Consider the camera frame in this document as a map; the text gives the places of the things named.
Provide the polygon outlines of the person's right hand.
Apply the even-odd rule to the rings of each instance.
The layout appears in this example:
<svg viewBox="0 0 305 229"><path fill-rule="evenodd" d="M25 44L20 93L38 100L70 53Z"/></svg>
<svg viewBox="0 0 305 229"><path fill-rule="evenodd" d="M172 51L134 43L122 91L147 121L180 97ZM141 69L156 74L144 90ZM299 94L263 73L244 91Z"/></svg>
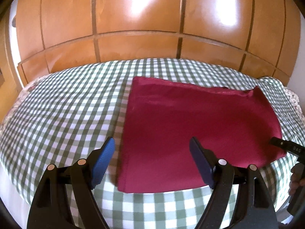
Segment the person's right hand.
<svg viewBox="0 0 305 229"><path fill-rule="evenodd" d="M297 163L291 169L291 178L290 178L290 186L289 186L289 195L294 195L299 187L304 187L305 180L301 178L300 170L303 167L302 163Z"/></svg>

